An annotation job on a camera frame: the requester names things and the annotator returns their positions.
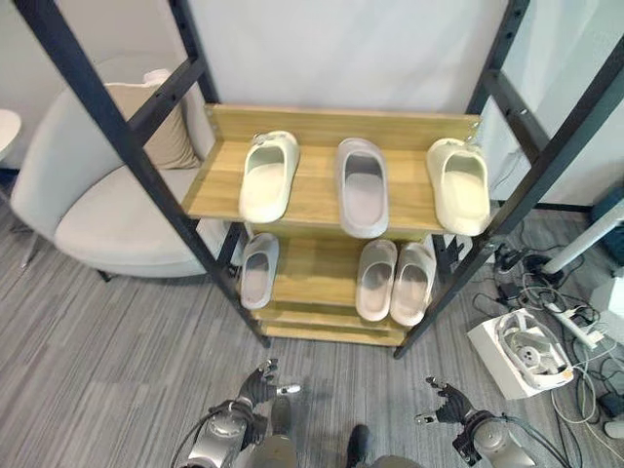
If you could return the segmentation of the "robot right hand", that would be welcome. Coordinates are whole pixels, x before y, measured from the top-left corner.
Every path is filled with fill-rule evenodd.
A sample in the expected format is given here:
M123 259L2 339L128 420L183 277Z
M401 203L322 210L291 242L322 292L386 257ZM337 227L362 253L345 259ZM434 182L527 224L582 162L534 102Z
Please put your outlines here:
M414 417L414 421L419 425L434 422L465 425L466 420L474 412L474 407L470 400L461 391L436 376L427 376L425 381L445 401L438 409L432 412L417 414Z

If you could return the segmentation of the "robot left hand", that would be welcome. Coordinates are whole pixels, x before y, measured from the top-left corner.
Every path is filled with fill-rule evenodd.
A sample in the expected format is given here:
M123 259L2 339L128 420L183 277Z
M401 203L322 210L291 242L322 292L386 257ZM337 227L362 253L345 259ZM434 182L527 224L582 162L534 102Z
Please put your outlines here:
M260 364L243 382L238 398L248 401L253 408L276 397L292 395L301 391L300 384L280 385L274 383L277 369L277 358L270 358Z

